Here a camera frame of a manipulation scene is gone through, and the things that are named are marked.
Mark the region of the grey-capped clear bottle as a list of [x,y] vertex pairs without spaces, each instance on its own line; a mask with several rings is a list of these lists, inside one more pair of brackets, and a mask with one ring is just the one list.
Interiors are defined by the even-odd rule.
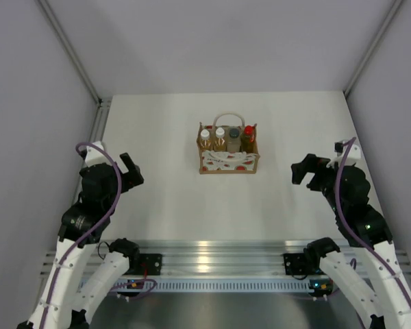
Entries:
[[230,127],[227,132],[227,151],[237,153],[241,148],[240,129],[238,127]]

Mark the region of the burlap watermelon print canvas bag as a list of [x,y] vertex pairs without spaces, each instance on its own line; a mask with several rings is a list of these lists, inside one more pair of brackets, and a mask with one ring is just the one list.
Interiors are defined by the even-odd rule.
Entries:
[[[238,125],[221,125],[219,123],[219,119],[225,116],[232,116],[236,117],[240,120]],[[237,153],[230,153],[227,151],[227,132],[230,127],[238,127],[240,129],[240,139],[244,128],[247,126],[245,123],[245,118],[238,113],[235,112],[224,112],[217,115],[213,123],[211,125],[204,125],[202,123],[199,124],[199,130],[197,133],[197,149],[199,152],[199,172],[200,174],[236,174],[236,173],[244,173],[244,174],[254,174],[258,168],[258,162],[260,159],[259,151],[258,151],[258,144],[257,144],[257,125],[253,124],[255,132],[255,142],[254,142],[254,150],[253,153],[246,153],[242,150],[242,146],[240,151]],[[225,130],[225,140],[226,140],[226,150],[225,151],[201,151],[199,147],[199,135],[202,129],[207,129],[211,133],[212,137],[212,144],[214,146],[214,138],[215,138],[215,130],[218,127],[222,127]]]

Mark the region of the red-capped yellow bottle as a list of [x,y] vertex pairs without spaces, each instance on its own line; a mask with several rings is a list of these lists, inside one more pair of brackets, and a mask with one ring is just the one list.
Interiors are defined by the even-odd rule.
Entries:
[[254,142],[255,142],[254,132],[255,132],[254,126],[247,125],[244,128],[244,131],[241,136],[242,150],[248,154],[253,153],[253,150],[254,150]]

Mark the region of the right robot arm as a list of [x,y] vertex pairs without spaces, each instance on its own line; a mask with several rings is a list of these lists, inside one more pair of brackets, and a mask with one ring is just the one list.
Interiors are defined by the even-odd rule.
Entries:
[[399,265],[393,236],[384,217],[369,203],[370,183],[355,165],[331,164],[307,154],[292,164],[292,183],[306,174],[311,191],[322,193],[335,214],[339,232],[362,263],[357,274],[339,246],[325,237],[307,244],[306,267],[329,276],[355,309],[363,328],[411,328],[411,290]]

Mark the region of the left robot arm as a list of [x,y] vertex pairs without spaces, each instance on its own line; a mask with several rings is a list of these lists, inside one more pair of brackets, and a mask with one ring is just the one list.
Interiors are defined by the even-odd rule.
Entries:
[[89,328],[117,280],[140,269],[139,246],[117,239],[97,270],[81,283],[121,194],[144,182],[127,153],[120,155],[127,167],[125,173],[113,160],[103,160],[96,150],[88,149],[83,155],[86,167],[79,172],[82,190],[77,202],[62,216],[53,266],[35,311],[19,328]]

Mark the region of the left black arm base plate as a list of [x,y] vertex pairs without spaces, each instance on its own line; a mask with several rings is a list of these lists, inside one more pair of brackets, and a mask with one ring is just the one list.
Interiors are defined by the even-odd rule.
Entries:
[[159,276],[162,270],[161,254],[140,254],[129,262],[129,269],[125,275],[131,276]]

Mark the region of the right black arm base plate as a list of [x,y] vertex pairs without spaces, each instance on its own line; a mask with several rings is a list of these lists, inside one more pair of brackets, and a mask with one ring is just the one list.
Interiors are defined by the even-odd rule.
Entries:
[[311,274],[311,268],[304,253],[283,254],[285,273],[287,276],[304,277]]

